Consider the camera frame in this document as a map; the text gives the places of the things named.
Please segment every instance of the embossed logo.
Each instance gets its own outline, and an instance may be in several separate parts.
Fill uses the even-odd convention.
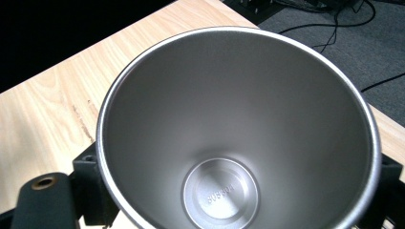
[[[228,186],[224,187],[222,190],[215,192],[207,197],[208,203],[213,203],[215,201],[218,201],[220,198],[225,198],[227,195],[230,194],[230,192],[234,191],[235,188],[232,186],[232,184],[229,184]]]

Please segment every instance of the metal surface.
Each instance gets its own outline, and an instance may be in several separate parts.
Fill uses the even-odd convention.
[[[188,216],[200,228],[245,228],[259,205],[251,174],[227,158],[197,165],[187,176],[182,197]]]
[[[137,57],[107,93],[96,144],[110,193],[143,228],[195,227],[181,193],[212,158],[254,177],[251,228],[348,228],[380,170],[373,116],[349,79],[302,44],[246,28],[187,32]]]

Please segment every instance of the black wire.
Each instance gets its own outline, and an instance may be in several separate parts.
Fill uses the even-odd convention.
[[[353,12],[358,13],[360,11],[361,7],[363,7],[363,4],[364,4],[364,0],[361,2],[360,6],[358,7],[357,10],[355,10],[354,7],[352,7]]]
[[[337,20],[337,17],[338,17],[338,15],[339,15],[339,13],[342,11],[342,9],[340,9],[340,10],[334,15],[334,17],[333,17],[333,19],[334,19],[334,31],[333,31],[333,33],[331,34],[331,37],[329,38],[328,42],[327,42],[325,45],[312,46],[312,48],[324,47],[324,48],[322,49],[322,51],[320,51],[320,53],[322,53],[322,52],[325,50],[325,48],[326,48],[327,46],[331,46],[331,45],[334,45],[334,44],[336,43],[336,39],[337,39],[337,27],[339,26],[339,22],[338,22],[338,20]]]
[[[366,87],[366,88],[362,89],[361,92],[364,93],[364,92],[366,92],[367,90],[369,90],[369,89],[371,89],[371,88],[375,88],[376,86],[381,85],[381,84],[383,84],[383,83],[387,83],[387,82],[390,82],[390,81],[392,81],[392,80],[398,79],[398,78],[400,78],[400,77],[402,77],[402,76],[404,76],[404,75],[405,75],[405,73],[401,73],[401,74],[399,74],[399,75],[390,77],[390,78],[388,78],[388,79],[381,80],[381,81],[379,81],[379,82],[376,82],[376,83],[370,85],[369,87]]]
[[[369,0],[364,0],[364,2],[370,6],[370,8],[373,11],[372,16],[367,20],[364,21],[362,23],[358,23],[358,24],[349,24],[349,25],[338,25],[338,27],[343,27],[343,28],[347,28],[347,27],[358,27],[358,26],[363,26],[366,25],[367,23],[373,21],[373,19],[375,18],[375,7],[374,5],[369,1]],[[293,30],[297,30],[297,29],[301,29],[301,28],[306,28],[306,27],[334,27],[334,24],[307,24],[307,25],[302,25],[302,26],[297,26],[297,27],[292,27],[283,31],[279,31],[279,34],[283,34],[286,33],[288,31],[293,31]]]

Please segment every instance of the black bracket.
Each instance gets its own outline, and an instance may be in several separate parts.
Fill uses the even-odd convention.
[[[86,225],[111,226],[119,209],[98,170],[96,145],[79,155],[73,165],[69,176],[51,173],[27,182],[17,206],[0,215],[0,228],[77,229],[81,217]]]
[[[399,180],[402,165],[383,155],[381,175],[372,204],[358,228],[385,228],[388,221],[395,229],[405,228],[405,184]]]

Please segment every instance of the wooden table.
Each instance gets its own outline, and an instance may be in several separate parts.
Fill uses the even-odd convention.
[[[218,0],[180,0],[0,94],[0,213],[31,178],[72,172],[72,160],[95,141],[107,90],[132,59],[175,34],[216,26],[255,27]],[[405,129],[373,112],[383,152],[405,164]],[[113,228],[130,225],[120,214]]]

